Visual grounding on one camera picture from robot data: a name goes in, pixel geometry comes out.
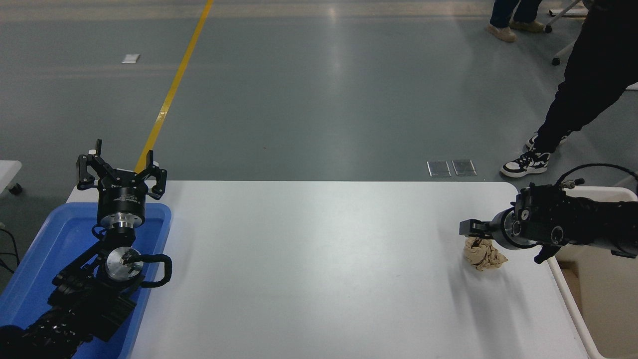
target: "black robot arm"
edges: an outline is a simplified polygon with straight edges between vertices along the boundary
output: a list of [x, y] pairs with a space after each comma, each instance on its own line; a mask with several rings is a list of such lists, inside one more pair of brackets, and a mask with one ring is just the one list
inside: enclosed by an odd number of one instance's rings
[[565, 245], [604, 248], [616, 256], [638, 255], [638, 202], [596, 202], [570, 197], [563, 190], [583, 183], [579, 179], [562, 185], [530, 183], [516, 196], [513, 208], [490, 222], [462, 221], [459, 234], [494, 239], [507, 249], [541, 245], [536, 263], [554, 256]]
[[[98, 175], [98, 181], [89, 173]], [[0, 326], [0, 359], [71, 358], [84, 342], [97, 337], [108, 341], [135, 309], [130, 296], [139, 287], [159, 287], [172, 274], [170, 257], [143, 255], [132, 246], [135, 228], [145, 220], [146, 195], [159, 199], [166, 189], [167, 172], [153, 162], [139, 174], [114, 169], [101, 157], [101, 140], [95, 150], [77, 160], [79, 190], [98, 189], [98, 242], [64, 267], [53, 279], [56, 286], [47, 303], [51, 309], [25, 330]], [[149, 191], [144, 183], [156, 179]], [[144, 263], [164, 265], [164, 277], [144, 281]]]

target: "crumpled cloth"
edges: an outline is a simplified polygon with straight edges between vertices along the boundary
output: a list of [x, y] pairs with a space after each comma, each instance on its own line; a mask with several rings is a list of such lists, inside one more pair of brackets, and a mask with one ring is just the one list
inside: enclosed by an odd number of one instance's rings
[[469, 237], [465, 240], [463, 254], [470, 264], [480, 271], [485, 268], [501, 268], [501, 265], [507, 262], [507, 258], [494, 248], [492, 240]]

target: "person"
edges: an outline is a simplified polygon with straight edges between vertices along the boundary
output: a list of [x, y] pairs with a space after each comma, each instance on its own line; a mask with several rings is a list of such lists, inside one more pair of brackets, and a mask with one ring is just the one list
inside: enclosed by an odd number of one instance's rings
[[594, 0], [558, 85], [545, 122], [526, 143], [528, 151], [501, 168], [519, 178], [547, 170], [549, 157], [638, 82], [638, 1]]
[[[516, 34], [512, 29], [541, 33], [545, 25], [536, 21], [540, 2], [541, 0], [495, 0], [487, 32], [504, 42], [516, 41]], [[518, 8], [510, 21], [516, 5]]]

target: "yellow floor line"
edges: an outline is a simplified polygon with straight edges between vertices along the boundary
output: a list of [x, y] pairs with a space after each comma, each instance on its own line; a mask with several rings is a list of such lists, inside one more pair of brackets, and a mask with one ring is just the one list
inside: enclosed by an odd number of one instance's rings
[[213, 0], [208, 0], [206, 2], [206, 6], [204, 6], [204, 10], [202, 11], [202, 15], [200, 16], [199, 21], [197, 22], [197, 27], [195, 28], [195, 32], [191, 37], [191, 41], [188, 43], [188, 48], [186, 48], [186, 52], [184, 53], [184, 57], [182, 58], [182, 62], [179, 64], [179, 68], [177, 69], [177, 73], [175, 74], [175, 78], [173, 79], [173, 83], [170, 85], [170, 89], [168, 90], [168, 94], [164, 99], [164, 104], [161, 106], [159, 110], [159, 114], [157, 119], [155, 120], [155, 125], [151, 130], [151, 134], [149, 138], [146, 140], [146, 144], [144, 145], [144, 149], [142, 150], [142, 154], [140, 158], [137, 160], [137, 165], [135, 166], [135, 172], [140, 173], [146, 167], [146, 154], [150, 149], [153, 149], [155, 146], [155, 141], [160, 134], [161, 126], [164, 124], [164, 120], [166, 119], [166, 115], [168, 114], [168, 110], [170, 108], [170, 104], [173, 102], [173, 98], [175, 97], [175, 93], [177, 92], [177, 88], [179, 87], [179, 83], [182, 81], [182, 77], [184, 76], [184, 72], [186, 71], [186, 67], [188, 66], [188, 61], [191, 59], [191, 55], [193, 54], [193, 50], [195, 49], [195, 45], [197, 44], [197, 39], [199, 38], [200, 33], [202, 32], [202, 28], [204, 27], [204, 22], [206, 22], [206, 18], [208, 17], [208, 13], [211, 11]]

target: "black pants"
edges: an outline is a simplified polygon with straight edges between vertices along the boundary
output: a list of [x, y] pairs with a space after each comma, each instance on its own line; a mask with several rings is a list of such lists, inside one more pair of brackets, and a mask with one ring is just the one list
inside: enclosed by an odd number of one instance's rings
[[596, 0], [565, 68], [535, 149], [554, 152], [561, 137], [579, 131], [638, 82], [637, 0]]
[[532, 22], [536, 19], [540, 1], [541, 0], [495, 0], [494, 8], [492, 9], [492, 18], [489, 19], [489, 23], [500, 29], [508, 27], [516, 4], [518, 4], [519, 7], [514, 14], [514, 21]]

